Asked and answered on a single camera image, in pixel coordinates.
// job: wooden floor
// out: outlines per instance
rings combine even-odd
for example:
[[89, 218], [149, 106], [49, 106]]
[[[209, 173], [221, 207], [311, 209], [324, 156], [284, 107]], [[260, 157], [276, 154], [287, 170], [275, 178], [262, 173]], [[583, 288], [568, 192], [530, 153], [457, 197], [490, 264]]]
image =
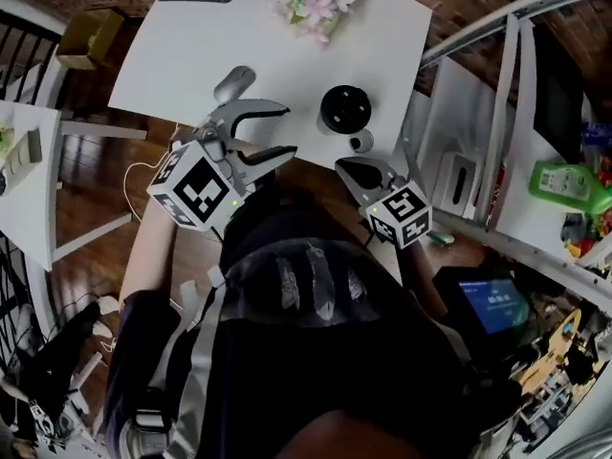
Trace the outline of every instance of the wooden floor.
[[[65, 187], [57, 193], [56, 231], [58, 246], [93, 228], [119, 217], [128, 210], [122, 182], [127, 168], [135, 162], [155, 164], [166, 151], [175, 124], [136, 114], [108, 109], [113, 84], [135, 29], [124, 29], [115, 45], [109, 67], [99, 72], [71, 72], [61, 94], [60, 107], [76, 111], [88, 122], [102, 122], [148, 130], [145, 141], [67, 137], [63, 147], [60, 177]], [[137, 212], [142, 213], [148, 200], [146, 187], [154, 171], [144, 166], [132, 169], [127, 181], [129, 195]], [[293, 160], [279, 172], [285, 186], [310, 189], [317, 200], [362, 241], [367, 231], [338, 176], [331, 170]], [[96, 295], [117, 294], [124, 276], [138, 222], [123, 226], [56, 262], [51, 272], [51, 288], [57, 314], [73, 316], [94, 300]], [[201, 295], [209, 290], [206, 273], [218, 261], [221, 245], [203, 233], [180, 230], [174, 253], [172, 291], [177, 294], [182, 282], [195, 279]], [[454, 251], [430, 253], [436, 268], [442, 264], [474, 265], [482, 259], [482, 247], [462, 240]], [[104, 321], [116, 335], [118, 318]], [[81, 364], [97, 351], [105, 364], [112, 354], [101, 345], [111, 340], [91, 338], [83, 350]], [[84, 386], [85, 397], [94, 413], [101, 408], [106, 387], [106, 367], [98, 369]]]

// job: black round lid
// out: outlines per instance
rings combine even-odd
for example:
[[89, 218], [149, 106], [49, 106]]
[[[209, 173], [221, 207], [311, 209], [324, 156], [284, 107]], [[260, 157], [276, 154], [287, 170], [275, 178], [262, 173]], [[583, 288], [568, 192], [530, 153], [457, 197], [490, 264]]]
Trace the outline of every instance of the black round lid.
[[330, 90], [321, 101], [321, 118], [332, 131], [355, 134], [361, 131], [372, 117], [372, 106], [367, 94], [350, 85], [340, 85]]

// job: bottle label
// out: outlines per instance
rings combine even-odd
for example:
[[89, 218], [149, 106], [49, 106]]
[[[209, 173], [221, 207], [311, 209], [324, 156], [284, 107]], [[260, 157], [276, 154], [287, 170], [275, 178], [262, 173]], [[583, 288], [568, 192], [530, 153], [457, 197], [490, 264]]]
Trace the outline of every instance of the bottle label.
[[588, 201], [591, 188], [588, 179], [572, 168], [542, 169], [539, 188], [544, 192], [562, 195], [578, 201]]

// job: green object on floor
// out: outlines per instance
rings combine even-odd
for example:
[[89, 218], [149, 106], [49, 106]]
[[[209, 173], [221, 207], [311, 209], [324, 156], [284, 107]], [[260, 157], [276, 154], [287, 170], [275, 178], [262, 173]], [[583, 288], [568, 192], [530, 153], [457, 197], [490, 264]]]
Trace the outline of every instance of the green object on floor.
[[601, 214], [612, 208], [612, 190], [602, 186], [597, 176], [580, 164], [537, 162], [529, 192], [570, 211]]

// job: blue object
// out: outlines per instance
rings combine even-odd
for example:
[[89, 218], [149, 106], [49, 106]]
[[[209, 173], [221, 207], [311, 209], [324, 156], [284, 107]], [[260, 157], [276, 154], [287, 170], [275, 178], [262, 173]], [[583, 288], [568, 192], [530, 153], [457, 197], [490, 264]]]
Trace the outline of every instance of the blue object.
[[460, 282], [487, 333], [521, 326], [529, 317], [529, 305], [510, 279]]
[[583, 122], [582, 144], [585, 146], [612, 147], [612, 124], [604, 124], [603, 122]]

